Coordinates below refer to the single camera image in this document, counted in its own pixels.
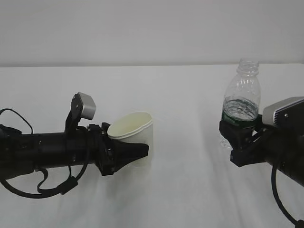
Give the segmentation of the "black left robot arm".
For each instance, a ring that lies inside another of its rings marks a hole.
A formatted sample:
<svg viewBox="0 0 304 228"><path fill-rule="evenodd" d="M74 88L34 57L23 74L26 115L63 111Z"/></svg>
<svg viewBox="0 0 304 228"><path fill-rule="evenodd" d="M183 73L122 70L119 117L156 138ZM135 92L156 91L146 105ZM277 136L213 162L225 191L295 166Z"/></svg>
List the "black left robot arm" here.
<svg viewBox="0 0 304 228"><path fill-rule="evenodd" d="M97 124L66 133L23 134L0 126L0 176L6 180L55 168L93 163L101 175L112 175L127 164L148 156L146 143L127 143L108 137Z"/></svg>

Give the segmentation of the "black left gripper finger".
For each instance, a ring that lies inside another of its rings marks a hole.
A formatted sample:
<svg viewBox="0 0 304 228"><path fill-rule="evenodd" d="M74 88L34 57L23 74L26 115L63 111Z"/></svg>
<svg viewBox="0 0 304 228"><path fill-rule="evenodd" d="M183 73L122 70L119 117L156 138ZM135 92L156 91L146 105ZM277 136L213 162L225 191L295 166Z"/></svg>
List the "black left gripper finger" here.
<svg viewBox="0 0 304 228"><path fill-rule="evenodd" d="M113 172L116 173L124 166L148 156L149 145L144 143L129 143L112 140Z"/></svg>
<svg viewBox="0 0 304 228"><path fill-rule="evenodd" d="M110 124L106 122L101 123L101 137L103 140L110 140L111 137L108 134L108 130L110 128Z"/></svg>

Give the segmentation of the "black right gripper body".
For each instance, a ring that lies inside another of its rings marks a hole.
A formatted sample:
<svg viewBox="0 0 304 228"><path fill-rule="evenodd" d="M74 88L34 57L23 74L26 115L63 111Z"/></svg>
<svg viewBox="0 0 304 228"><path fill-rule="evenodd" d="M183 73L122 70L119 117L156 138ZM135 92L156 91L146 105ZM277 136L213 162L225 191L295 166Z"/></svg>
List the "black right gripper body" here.
<svg viewBox="0 0 304 228"><path fill-rule="evenodd" d="M241 149L234 149L230 153L230 161L238 167L267 162L274 164L279 156L278 141L280 131L275 128L264 127L253 133L248 144Z"/></svg>

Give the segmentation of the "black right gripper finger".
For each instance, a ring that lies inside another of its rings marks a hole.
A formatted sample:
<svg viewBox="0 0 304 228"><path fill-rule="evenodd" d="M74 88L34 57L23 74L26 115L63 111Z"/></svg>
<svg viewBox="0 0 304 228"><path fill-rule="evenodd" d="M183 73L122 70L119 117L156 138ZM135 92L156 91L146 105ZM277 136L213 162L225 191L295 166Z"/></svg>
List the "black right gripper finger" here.
<svg viewBox="0 0 304 228"><path fill-rule="evenodd" d="M264 128L263 126L264 126L264 124L262 122L262 115L259 114L258 117L257 117L257 119L255 120L255 125L253 127L253 131L254 132L261 131Z"/></svg>
<svg viewBox="0 0 304 228"><path fill-rule="evenodd" d="M241 149L252 137L253 128L242 128L229 122L219 122L220 144L225 149Z"/></svg>

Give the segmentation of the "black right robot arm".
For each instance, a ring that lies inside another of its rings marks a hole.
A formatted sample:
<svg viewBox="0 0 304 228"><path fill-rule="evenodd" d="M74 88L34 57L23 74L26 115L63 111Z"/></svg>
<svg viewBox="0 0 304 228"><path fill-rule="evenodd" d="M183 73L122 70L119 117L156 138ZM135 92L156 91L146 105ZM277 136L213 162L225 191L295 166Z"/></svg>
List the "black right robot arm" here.
<svg viewBox="0 0 304 228"><path fill-rule="evenodd" d="M219 131L232 147L230 161L236 166L264 162L274 165L280 158L278 170L304 185L304 146L293 132L263 124L261 115L256 125L249 128L221 120Z"/></svg>

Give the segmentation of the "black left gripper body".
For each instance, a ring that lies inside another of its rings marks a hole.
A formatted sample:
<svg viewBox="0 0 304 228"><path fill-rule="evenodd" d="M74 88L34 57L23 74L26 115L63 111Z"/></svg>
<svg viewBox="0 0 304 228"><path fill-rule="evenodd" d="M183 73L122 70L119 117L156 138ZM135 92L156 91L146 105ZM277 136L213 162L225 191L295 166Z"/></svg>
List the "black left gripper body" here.
<svg viewBox="0 0 304 228"><path fill-rule="evenodd" d="M114 155L110 140L103 140L101 137L101 125L89 124L87 126L89 135L93 138L92 157L94 164L102 176L113 175Z"/></svg>

